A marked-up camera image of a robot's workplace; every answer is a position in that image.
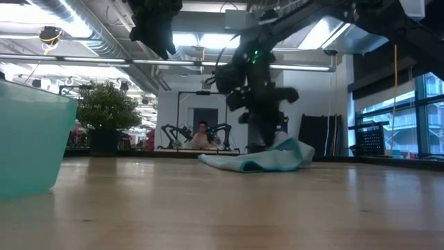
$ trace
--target towel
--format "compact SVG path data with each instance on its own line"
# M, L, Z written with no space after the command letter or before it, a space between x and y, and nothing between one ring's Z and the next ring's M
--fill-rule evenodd
M211 167L241 173L290 172L308 167L313 159L314 148L294 138L270 148L268 151L241 156L207 156L199 161Z

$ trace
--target man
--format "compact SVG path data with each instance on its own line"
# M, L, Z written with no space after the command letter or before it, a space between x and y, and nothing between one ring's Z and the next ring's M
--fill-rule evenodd
M199 122L199 132L193 136L193 140L189 143L190 149L211 149L221 144L219 137L214 137L210 142L207 137L208 123L206 121Z

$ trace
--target blinds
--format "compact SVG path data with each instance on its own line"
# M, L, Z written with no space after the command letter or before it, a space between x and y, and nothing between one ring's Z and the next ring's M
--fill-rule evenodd
M397 96L400 96L401 94L408 93L410 91L415 90L415 82L412 79L410 82L398 85L398 89L396 92ZM362 97L360 99L355 99L355 110L359 112L360 110L363 110L364 108L373 106L375 104L381 103L383 101L387 101L389 99L392 99L395 97L395 86L383 90L381 92L368 95L366 97Z

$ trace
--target potted plant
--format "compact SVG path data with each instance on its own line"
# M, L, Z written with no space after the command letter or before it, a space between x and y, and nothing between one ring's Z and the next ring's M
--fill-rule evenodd
M89 129L91 155L115 156L121 131L141 124L137 101L111 81L91 82L79 94L77 120Z

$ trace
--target teal plastic bin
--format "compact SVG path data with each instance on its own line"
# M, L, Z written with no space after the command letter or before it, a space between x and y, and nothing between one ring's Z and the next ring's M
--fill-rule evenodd
M77 101L0 80L0 200L52 188Z

